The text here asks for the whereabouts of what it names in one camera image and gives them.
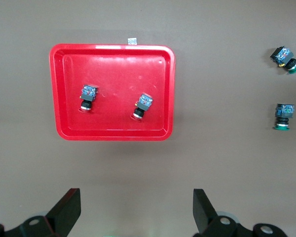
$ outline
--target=gray table surface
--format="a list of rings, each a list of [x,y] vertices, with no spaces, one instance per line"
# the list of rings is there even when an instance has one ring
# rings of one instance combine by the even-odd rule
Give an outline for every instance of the gray table surface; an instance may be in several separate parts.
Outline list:
[[[164,142],[70,142],[55,129],[48,55],[57,43],[162,44],[176,63]],[[296,0],[0,1],[0,223],[7,229],[81,188],[69,236],[190,237],[193,188],[216,210],[296,237]]]

